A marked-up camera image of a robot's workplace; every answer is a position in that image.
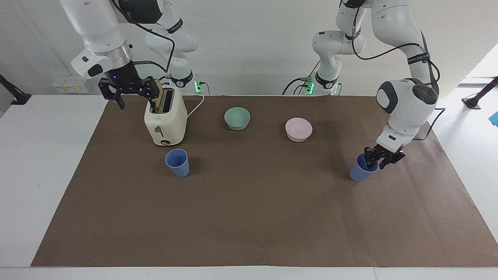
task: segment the bowl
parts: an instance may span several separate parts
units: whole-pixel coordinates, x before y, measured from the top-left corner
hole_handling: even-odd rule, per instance
[[[241,107],[234,107],[225,113],[225,122],[234,131],[245,129],[250,121],[250,113]]]
[[[293,118],[285,124],[285,130],[292,141],[304,142],[313,133],[313,126],[305,119]]]

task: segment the cup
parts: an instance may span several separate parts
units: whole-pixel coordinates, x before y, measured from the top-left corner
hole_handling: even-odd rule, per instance
[[[175,173],[176,176],[183,178],[190,172],[188,164],[188,154],[182,149],[170,151],[164,159],[166,165]]]
[[[358,157],[356,158],[353,167],[349,171],[349,177],[353,181],[361,182],[377,171],[378,171],[378,163],[376,162],[374,167],[368,169],[367,160],[365,159],[365,155],[362,153],[358,155]]]
[[[250,121],[250,113],[241,107],[234,107],[225,113],[225,122],[234,131],[244,130]]]

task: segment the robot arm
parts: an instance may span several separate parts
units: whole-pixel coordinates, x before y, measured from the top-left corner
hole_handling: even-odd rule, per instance
[[[85,50],[71,65],[90,79],[104,73],[99,88],[107,100],[125,103],[121,94],[138,94],[155,107],[161,88],[152,77],[142,80],[133,64],[126,39],[118,29],[118,19],[108,0],[60,0],[74,29],[82,37]]]
[[[174,40],[173,44],[153,34],[145,34],[147,46],[159,54],[165,61],[170,60],[169,74],[171,81],[182,92],[195,94],[202,91],[196,75],[189,66],[185,53],[197,50],[198,44],[193,34],[183,26],[183,20],[174,11],[173,0],[114,0],[121,10],[138,23],[156,23],[159,27],[152,31]]]
[[[400,50],[410,67],[411,78],[385,82],[377,92],[378,104],[391,117],[377,139],[377,146],[365,148],[365,157],[369,168],[382,159],[383,169],[405,157],[402,148],[413,140],[434,111],[439,88],[424,36],[412,18],[409,0],[340,1],[336,24],[341,31],[319,32],[313,39],[313,49],[321,58],[320,69],[313,76],[314,93],[332,94],[341,69],[335,55],[358,55],[363,50],[361,23],[368,8],[372,9],[375,36],[388,45],[404,46]]]
[[[369,166],[382,159],[380,167],[405,157],[402,148],[413,140],[436,108],[439,87],[432,73],[423,33],[416,26],[409,0],[369,1],[375,36],[383,43],[401,48],[407,57],[411,78],[388,81],[377,92],[377,102],[390,114],[377,146],[365,149]]]

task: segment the pink bowl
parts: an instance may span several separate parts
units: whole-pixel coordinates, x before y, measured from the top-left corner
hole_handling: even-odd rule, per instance
[[[285,124],[287,136],[294,142],[304,142],[313,133],[313,127],[309,121],[302,118],[290,119]]]

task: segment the white table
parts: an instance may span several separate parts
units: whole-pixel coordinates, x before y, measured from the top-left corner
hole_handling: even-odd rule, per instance
[[[460,98],[474,92],[457,89],[442,100],[448,111],[435,131],[496,238],[498,128],[487,118],[498,110],[498,91],[482,100],[483,110],[463,110]],[[33,96],[0,118],[0,280],[498,279],[498,268],[29,268],[105,105],[100,96]]]

